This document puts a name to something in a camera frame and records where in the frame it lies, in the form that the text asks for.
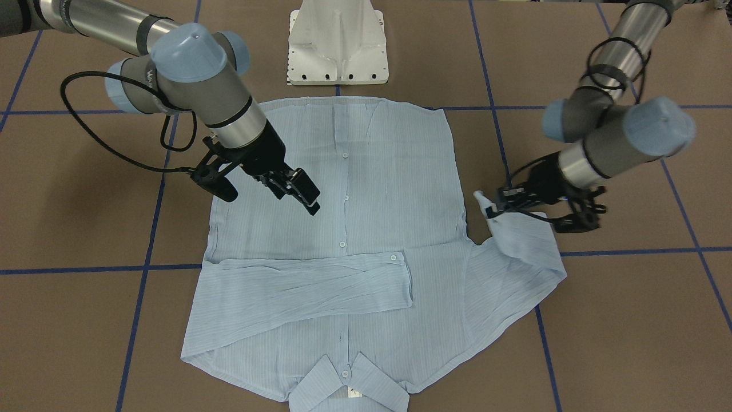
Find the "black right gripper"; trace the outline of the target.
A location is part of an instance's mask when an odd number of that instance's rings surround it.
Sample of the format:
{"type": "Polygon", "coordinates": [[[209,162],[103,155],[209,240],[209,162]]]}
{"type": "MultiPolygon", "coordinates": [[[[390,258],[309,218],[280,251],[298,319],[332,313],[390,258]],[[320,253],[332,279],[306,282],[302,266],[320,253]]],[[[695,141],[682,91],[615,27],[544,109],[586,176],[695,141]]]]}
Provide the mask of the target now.
{"type": "Polygon", "coordinates": [[[246,174],[266,185],[277,199],[293,196],[311,216],[318,213],[321,191],[306,171],[286,164],[285,144],[271,122],[267,121],[259,137],[244,149],[240,168],[246,174]]]}

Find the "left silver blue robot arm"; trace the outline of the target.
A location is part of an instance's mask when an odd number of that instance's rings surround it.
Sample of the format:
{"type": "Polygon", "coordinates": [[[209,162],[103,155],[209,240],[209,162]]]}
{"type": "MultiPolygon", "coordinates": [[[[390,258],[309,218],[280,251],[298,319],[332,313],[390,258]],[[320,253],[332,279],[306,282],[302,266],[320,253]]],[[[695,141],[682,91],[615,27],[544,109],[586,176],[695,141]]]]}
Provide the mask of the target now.
{"type": "Polygon", "coordinates": [[[569,214],[544,217],[559,233],[581,233],[599,227],[606,206],[597,198],[604,183],[641,164],[675,156],[688,148],[696,124],[668,97],[635,99],[620,104],[640,81],[644,92],[652,45],[682,1],[630,1],[606,40],[589,53],[575,91],[547,105],[543,134],[565,145],[518,168],[484,206],[486,218],[505,213],[531,216],[531,208],[567,203],[569,214]]]}

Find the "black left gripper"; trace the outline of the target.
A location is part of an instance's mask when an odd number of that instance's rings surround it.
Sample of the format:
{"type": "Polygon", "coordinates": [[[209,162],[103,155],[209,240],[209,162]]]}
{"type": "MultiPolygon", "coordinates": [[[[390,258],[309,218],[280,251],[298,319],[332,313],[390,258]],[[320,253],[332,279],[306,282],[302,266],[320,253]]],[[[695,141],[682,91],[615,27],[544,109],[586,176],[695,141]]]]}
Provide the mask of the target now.
{"type": "Polygon", "coordinates": [[[539,157],[507,175],[497,190],[495,201],[484,208],[487,219],[505,213],[526,214],[526,210],[541,204],[556,204],[567,195],[581,190],[570,184],[559,166],[560,152],[539,157]]]}

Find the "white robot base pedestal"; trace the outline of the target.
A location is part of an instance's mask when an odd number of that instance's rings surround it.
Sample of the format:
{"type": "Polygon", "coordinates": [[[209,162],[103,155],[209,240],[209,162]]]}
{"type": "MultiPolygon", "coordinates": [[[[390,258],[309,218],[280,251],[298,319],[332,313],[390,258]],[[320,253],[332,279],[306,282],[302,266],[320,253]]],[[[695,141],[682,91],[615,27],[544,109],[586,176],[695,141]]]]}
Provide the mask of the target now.
{"type": "Polygon", "coordinates": [[[290,85],[389,81],[384,16],[371,1],[304,1],[290,13],[288,45],[290,85]]]}

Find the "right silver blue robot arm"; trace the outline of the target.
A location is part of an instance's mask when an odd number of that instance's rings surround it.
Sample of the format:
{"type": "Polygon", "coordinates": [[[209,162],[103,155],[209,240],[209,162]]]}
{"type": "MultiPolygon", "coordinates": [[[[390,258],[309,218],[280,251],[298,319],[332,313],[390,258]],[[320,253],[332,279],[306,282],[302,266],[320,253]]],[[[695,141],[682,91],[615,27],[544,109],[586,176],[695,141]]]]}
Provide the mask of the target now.
{"type": "Polygon", "coordinates": [[[105,80],[109,99],[130,114],[191,113],[212,135],[195,167],[159,168],[134,161],[113,149],[83,121],[80,126],[103,148],[136,167],[157,173],[183,173],[227,203],[238,196],[228,173],[242,169],[281,199],[293,196],[309,214],[319,211],[319,190],[303,169],[285,162],[286,148],[241,76],[249,67],[248,47],[233,32],[211,32],[199,23],[180,24],[118,1],[3,1],[2,36],[57,30],[97,39],[130,55],[106,72],[71,74],[60,95],[76,79],[105,80]]]}

